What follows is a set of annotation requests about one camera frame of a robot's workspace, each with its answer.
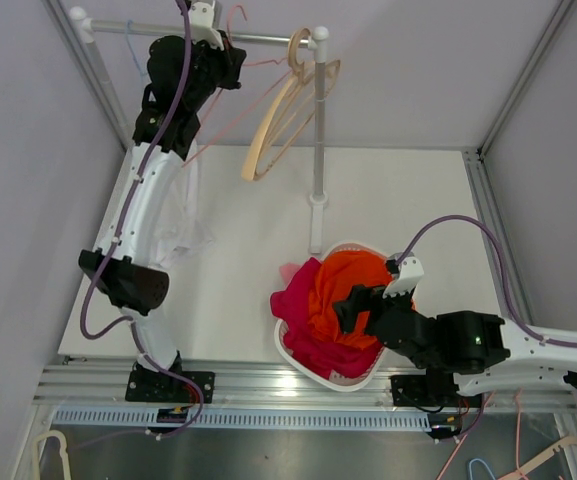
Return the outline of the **pink thin hanger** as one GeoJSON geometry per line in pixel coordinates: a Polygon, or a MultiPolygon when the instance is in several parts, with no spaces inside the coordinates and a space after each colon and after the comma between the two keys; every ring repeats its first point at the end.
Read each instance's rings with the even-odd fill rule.
{"type": "Polygon", "coordinates": [[[229,135],[232,129],[249,114],[251,114],[264,99],[281,84],[290,73],[283,68],[283,74],[275,80],[266,89],[262,86],[255,85],[252,88],[250,79],[255,73],[256,68],[272,65],[278,72],[278,68],[286,61],[286,57],[267,58],[262,60],[245,61],[242,65],[244,79],[243,87],[239,90],[219,89],[211,100],[211,103],[203,111],[200,118],[201,127],[198,132],[197,151],[189,155],[184,163],[184,168],[192,164],[207,148],[222,143],[222,138],[229,135]]]}

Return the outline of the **magenta t shirt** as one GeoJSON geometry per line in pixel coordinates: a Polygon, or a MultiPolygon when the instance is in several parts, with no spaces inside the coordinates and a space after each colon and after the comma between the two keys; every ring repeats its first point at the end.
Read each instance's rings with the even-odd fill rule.
{"type": "MultiPolygon", "coordinates": [[[[284,289],[271,294],[272,316],[285,331],[280,345],[300,370],[324,381],[356,380],[367,374],[384,347],[367,333],[343,334],[333,303],[345,300],[354,285],[384,285],[390,279],[383,257],[366,250],[342,250],[320,261],[308,259],[284,289]]],[[[368,314],[359,316],[363,327],[368,314]]]]}

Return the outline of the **blue thin hanger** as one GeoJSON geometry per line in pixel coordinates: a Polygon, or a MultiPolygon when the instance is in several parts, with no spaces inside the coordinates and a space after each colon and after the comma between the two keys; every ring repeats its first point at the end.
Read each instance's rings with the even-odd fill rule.
{"type": "Polygon", "coordinates": [[[131,40],[131,35],[132,35],[132,25],[133,25],[133,21],[132,20],[127,20],[125,25],[124,25],[124,40],[126,42],[126,45],[128,47],[132,62],[137,70],[137,73],[139,75],[139,81],[140,84],[142,86],[145,85],[146,80],[148,78],[148,73],[147,71],[142,67],[142,64],[140,62],[140,60],[137,57],[136,51],[134,49],[132,40],[131,40]]]}

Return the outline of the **white t shirt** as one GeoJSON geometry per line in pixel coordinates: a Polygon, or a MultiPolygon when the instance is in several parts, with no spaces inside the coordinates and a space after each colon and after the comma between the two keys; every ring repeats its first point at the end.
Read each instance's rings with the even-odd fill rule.
{"type": "Polygon", "coordinates": [[[202,165],[196,142],[188,160],[189,165],[182,166],[173,178],[155,228],[152,264],[164,270],[171,270],[214,242],[199,215],[202,165]]]}

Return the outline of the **light pink t shirt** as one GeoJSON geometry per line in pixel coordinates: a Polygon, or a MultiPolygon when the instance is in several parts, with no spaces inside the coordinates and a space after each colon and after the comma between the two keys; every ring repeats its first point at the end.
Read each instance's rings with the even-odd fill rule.
{"type": "Polygon", "coordinates": [[[288,285],[296,273],[301,269],[299,264],[285,263],[279,267],[279,274],[285,285],[288,285]]]}

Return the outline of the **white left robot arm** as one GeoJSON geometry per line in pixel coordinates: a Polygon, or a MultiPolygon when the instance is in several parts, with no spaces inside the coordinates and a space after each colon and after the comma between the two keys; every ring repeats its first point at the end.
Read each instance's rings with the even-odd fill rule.
{"type": "Polygon", "coordinates": [[[200,109],[216,90],[240,88],[245,58],[222,30],[213,40],[168,35],[151,44],[120,206],[101,244],[78,259],[90,280],[79,320],[83,337],[98,340],[128,323],[138,364],[153,371],[148,389],[162,401],[177,398],[184,379],[171,369],[179,353],[162,307],[170,277],[154,266],[156,224],[199,132],[200,109]]]}

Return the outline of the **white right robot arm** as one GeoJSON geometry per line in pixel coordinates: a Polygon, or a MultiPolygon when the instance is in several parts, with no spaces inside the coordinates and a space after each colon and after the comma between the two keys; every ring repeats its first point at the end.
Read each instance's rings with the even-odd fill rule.
{"type": "Polygon", "coordinates": [[[416,310],[413,294],[396,283],[355,285],[333,311],[345,333],[365,314],[362,332],[424,371],[423,392],[432,403],[506,389],[577,391],[571,338],[530,335],[507,318],[471,310],[427,317],[416,310]]]}

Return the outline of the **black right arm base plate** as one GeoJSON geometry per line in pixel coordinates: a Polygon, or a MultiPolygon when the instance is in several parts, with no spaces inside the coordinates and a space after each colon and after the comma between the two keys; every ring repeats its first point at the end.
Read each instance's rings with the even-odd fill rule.
{"type": "Polygon", "coordinates": [[[426,413],[439,413],[446,408],[479,408],[483,404],[481,394],[459,394],[457,384],[448,374],[392,375],[389,381],[393,404],[398,407],[414,407],[426,413]]]}

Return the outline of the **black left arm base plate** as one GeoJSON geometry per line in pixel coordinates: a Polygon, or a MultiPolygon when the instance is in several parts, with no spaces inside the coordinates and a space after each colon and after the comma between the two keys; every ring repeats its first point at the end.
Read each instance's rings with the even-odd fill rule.
{"type": "MultiPolygon", "coordinates": [[[[177,358],[171,371],[193,382],[203,395],[203,401],[212,402],[216,374],[212,371],[187,371],[177,358]]],[[[153,371],[135,362],[125,391],[125,400],[133,403],[189,403],[198,404],[197,390],[187,382],[153,371]]]]}

